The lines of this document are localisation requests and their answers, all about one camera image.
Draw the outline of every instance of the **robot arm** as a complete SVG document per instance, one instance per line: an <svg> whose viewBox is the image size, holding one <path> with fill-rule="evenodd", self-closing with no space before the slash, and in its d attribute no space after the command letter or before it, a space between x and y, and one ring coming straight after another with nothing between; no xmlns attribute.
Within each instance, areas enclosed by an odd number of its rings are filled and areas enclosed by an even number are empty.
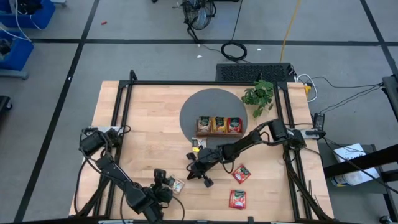
<svg viewBox="0 0 398 224"><path fill-rule="evenodd" d="M163 213L161 203L170 203L173 192L162 186L162 182L151 187L142 187L133 182L123 170L114 163L113 158L105 154L96 161L101 173L106 174L124 192L126 202L137 214L144 213L149 223L162 223ZM166 171L155 170L155 177L166 179Z"/></svg>
<svg viewBox="0 0 398 224"><path fill-rule="evenodd" d="M261 132L266 126L273 141L270 141L270 136L267 132ZM267 134L267 140L263 140L261 136ZM193 178L204 178L205 185L211 187L213 181L207 177L206 172L209 171L217 163L223 164L233 162L240 153L257 144L267 144L268 146L276 146L279 144L288 143L291 148L305 147L305 141L301 131L296 129L287 129L285 124L279 120L274 119L260 124L252 130L247 136L232 144L224 144L217 147L217 149L202 149L198 153L198 159L193 153L187 154L187 157L193 162L190 164L190 173L188 180Z"/></svg>

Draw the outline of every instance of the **yellow cable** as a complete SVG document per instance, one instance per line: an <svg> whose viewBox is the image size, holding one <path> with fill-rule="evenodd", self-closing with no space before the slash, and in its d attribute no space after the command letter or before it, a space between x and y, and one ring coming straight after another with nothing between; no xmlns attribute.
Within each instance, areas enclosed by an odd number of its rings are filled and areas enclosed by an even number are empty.
<svg viewBox="0 0 398 224"><path fill-rule="evenodd" d="M292 24L293 24L294 19L296 18L296 14L297 14L297 11L299 9L300 4L301 4L301 0L297 0L296 8L294 9L292 19L290 20L289 27L287 28L287 31L286 31L286 35L285 35L285 38L284 38L284 43L282 44L282 51L280 53L279 63L282 63L282 59L284 57L286 39L287 39L287 36L289 36L290 28L292 28Z"/></svg>

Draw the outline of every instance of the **potted plant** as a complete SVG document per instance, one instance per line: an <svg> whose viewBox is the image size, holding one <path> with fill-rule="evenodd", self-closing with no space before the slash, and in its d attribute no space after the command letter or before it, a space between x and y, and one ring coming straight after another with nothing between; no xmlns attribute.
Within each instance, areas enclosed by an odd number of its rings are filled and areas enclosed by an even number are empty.
<svg viewBox="0 0 398 224"><path fill-rule="evenodd" d="M254 84L254 88L245 89L242 102L247 105L258 105L258 108L253 112L254 118L257 118L267 105L269 105L268 110L272 109L273 104L271 102L274 96L274 84L264 80L255 81Z"/></svg>

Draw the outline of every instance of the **black floor tape line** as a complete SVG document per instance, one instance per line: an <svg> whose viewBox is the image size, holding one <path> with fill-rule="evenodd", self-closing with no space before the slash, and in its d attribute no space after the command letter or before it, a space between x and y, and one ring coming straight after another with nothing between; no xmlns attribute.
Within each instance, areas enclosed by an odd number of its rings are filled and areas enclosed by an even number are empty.
<svg viewBox="0 0 398 224"><path fill-rule="evenodd" d="M391 71L394 74L398 75L397 65L396 65L394 59L391 56L391 53L390 53L390 51L389 51L389 49L387 47L387 44L384 41L383 36L381 35L381 32L380 32L380 30L379 30L379 28L378 28L378 26L376 24L376 21L373 18L372 12L371 12L368 4L366 3L366 0L361 0L361 4L362 4L363 9L365 10L365 13L366 13L368 19L369 19L369 22L371 23L371 26L373 28L374 34L376 35L376 37L377 37L377 39L378 39L378 41L380 43L381 49L383 50L384 56L387 59L387 62L388 62L388 65L390 66Z"/></svg>
<svg viewBox="0 0 398 224"><path fill-rule="evenodd" d="M94 15L97 10L99 2L100 2L100 0L95 0L93 3L93 7L91 8L90 15L88 16L88 20L86 22L85 29L83 31L83 34L81 35L81 39L80 39L78 47L76 49L75 56L73 57L72 64L70 65L70 68L68 71L68 75L65 79L65 83L63 84L62 91L61 91L60 97L58 99L57 105L55 107L54 114L51 118L49 128L48 128L47 133L45 134L45 137L43 140L43 145L40 148L39 155L37 156L35 166L33 168L30 179L27 183L27 187L25 189L24 196L22 197L21 203L19 204L18 211L14 218L14 222L22 222L25 217L27 207L29 205L33 191L35 189L37 179L39 178L39 174L42 169L45 156L47 155L47 151L49 150L50 142L51 142L52 136L54 134L55 127L57 126L58 119L60 117L63 104L67 97L69 86L72 82L73 75L75 74L75 70L77 68L77 65L78 65L78 62L79 62L79 59L81 56L81 52L82 52L83 46L85 44L85 40L87 39L88 31L90 30L91 23L93 22L93 18L94 18Z"/></svg>

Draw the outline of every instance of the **blue container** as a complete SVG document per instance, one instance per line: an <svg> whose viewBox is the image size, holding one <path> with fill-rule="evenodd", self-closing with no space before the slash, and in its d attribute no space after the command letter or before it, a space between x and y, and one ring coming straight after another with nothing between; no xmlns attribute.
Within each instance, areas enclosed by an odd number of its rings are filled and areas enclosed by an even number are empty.
<svg viewBox="0 0 398 224"><path fill-rule="evenodd" d="M8 31L10 34L14 34L19 37L23 37L23 34L19 31ZM11 51L6 55L4 60L0 60L1 69L10 69L21 71L30 53L33 50L33 44L28 40L21 40L15 37L11 37L4 31L0 31L0 39L7 39L11 44Z"/></svg>
<svg viewBox="0 0 398 224"><path fill-rule="evenodd" d="M39 9L32 15L21 15L18 14L18 23L21 28L35 28L39 27L44 29L50 22L52 15L55 12L54 3L51 0L33 0L40 1L43 8ZM12 14L8 0L0 0L0 9L4 12L9 12L9 14L0 14L0 22L2 22L6 27L18 27L15 14Z"/></svg>

